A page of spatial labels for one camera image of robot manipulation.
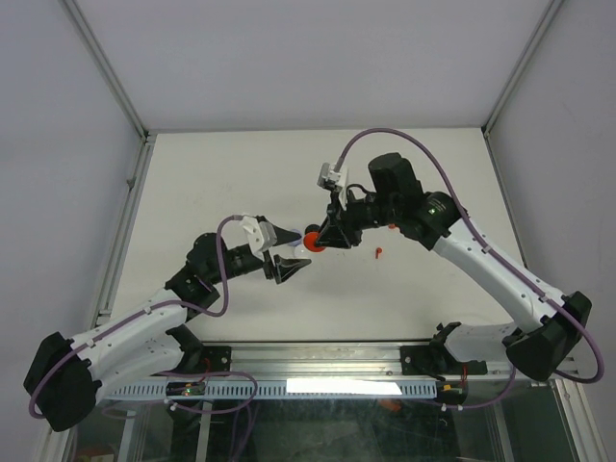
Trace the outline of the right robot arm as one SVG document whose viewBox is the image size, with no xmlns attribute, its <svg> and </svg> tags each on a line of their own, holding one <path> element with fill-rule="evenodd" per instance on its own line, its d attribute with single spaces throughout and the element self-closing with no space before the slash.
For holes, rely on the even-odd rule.
<svg viewBox="0 0 616 462">
<path fill-rule="evenodd" d="M 476 230 L 470 230 L 452 197 L 425 192 L 410 162 L 397 153 L 371 160 L 373 191 L 353 195 L 347 170 L 323 164 L 318 184 L 330 203 L 316 244 L 350 249 L 367 229 L 394 225 L 464 271 L 509 315 L 510 323 L 440 327 L 432 338 L 431 364 L 453 372 L 472 361 L 508 361 L 525 376 L 545 381 L 554 375 L 581 335 L 591 302 L 580 292 L 564 295 L 522 268 Z"/>
</svg>

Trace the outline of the orange round charging case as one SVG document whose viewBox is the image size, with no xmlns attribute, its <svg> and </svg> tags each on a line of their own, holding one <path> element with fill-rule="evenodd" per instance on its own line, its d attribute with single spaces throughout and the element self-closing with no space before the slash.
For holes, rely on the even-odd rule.
<svg viewBox="0 0 616 462">
<path fill-rule="evenodd" d="M 304 247 L 313 253 L 321 253 L 326 250 L 325 246 L 322 246 L 317 243 L 319 237 L 319 233 L 317 231 L 307 232 L 303 237 L 303 245 Z"/>
</svg>

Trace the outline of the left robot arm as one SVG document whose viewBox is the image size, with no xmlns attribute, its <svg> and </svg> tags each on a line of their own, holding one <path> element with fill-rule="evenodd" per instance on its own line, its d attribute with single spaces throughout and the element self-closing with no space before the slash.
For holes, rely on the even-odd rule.
<svg viewBox="0 0 616 462">
<path fill-rule="evenodd" d="M 222 317 L 231 279 L 262 272 L 281 284 L 309 265 L 272 253 L 301 235 L 263 216 L 232 215 L 245 244 L 228 247 L 222 232 L 200 235 L 178 270 L 127 314 L 71 338 L 55 332 L 41 341 L 24 379 L 28 411 L 56 432 L 80 423 L 109 394 L 150 375 L 212 372 L 203 343 L 190 331 L 195 317 Z"/>
</svg>

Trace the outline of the white round charging case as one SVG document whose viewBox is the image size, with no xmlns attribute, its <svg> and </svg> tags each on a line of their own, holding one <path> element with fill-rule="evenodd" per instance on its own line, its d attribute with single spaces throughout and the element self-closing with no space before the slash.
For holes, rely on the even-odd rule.
<svg viewBox="0 0 616 462">
<path fill-rule="evenodd" d="M 293 255 L 296 259 L 305 259 L 309 257 L 309 251 L 303 244 L 300 244 L 294 248 Z"/>
</svg>

